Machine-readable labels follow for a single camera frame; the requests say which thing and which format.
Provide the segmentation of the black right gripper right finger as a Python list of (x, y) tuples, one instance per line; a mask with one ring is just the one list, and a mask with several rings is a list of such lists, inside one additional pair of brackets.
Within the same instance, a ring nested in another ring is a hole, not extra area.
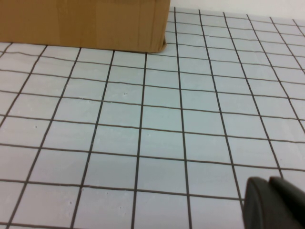
[(305, 214), (305, 193), (280, 177), (270, 177), (270, 185), (294, 215)]

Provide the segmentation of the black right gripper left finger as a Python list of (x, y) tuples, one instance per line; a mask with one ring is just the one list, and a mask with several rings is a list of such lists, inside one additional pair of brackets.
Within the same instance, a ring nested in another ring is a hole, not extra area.
[(294, 215), (270, 185), (270, 179), (247, 180), (243, 221), (246, 229), (303, 229), (305, 215)]

